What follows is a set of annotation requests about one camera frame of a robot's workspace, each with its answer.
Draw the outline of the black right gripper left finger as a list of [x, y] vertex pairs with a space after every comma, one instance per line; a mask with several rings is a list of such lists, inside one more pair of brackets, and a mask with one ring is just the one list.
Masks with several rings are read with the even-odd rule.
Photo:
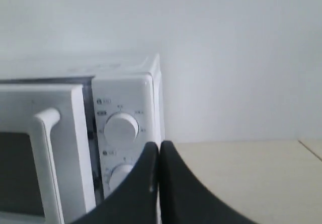
[[147, 142], [124, 181], [97, 207], [75, 224], [157, 223], [159, 150]]

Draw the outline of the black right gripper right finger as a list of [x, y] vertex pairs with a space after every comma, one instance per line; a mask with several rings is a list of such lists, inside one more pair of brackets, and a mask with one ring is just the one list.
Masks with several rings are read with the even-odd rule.
[[160, 146], [158, 183], [162, 223], [254, 223], [211, 193], [169, 140]]

